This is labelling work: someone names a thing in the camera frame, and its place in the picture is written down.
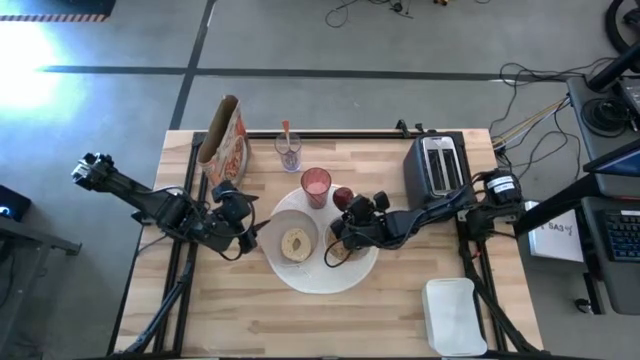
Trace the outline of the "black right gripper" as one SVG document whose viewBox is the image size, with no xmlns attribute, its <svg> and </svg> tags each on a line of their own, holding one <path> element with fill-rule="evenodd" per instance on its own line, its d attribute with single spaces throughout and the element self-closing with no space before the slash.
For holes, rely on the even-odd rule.
<svg viewBox="0 0 640 360">
<path fill-rule="evenodd" d="M 330 224 L 330 229 L 338 239 L 337 246 L 346 251 L 364 247 L 396 250 L 401 247 L 401 238 L 389 228 L 386 210 L 390 202 L 385 192 L 377 192 L 373 199 L 356 195 L 338 217 Z"/>
</svg>

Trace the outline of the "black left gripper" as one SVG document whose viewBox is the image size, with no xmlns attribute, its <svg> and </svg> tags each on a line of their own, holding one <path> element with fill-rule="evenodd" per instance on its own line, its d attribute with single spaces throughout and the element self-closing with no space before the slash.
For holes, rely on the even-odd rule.
<svg viewBox="0 0 640 360">
<path fill-rule="evenodd" d="M 216 252 L 225 252 L 233 240 L 237 240 L 241 253 L 249 253 L 257 247 L 257 232 L 271 220 L 244 226 L 242 221 L 225 221 L 211 215 L 206 218 L 201 243 Z"/>
</svg>

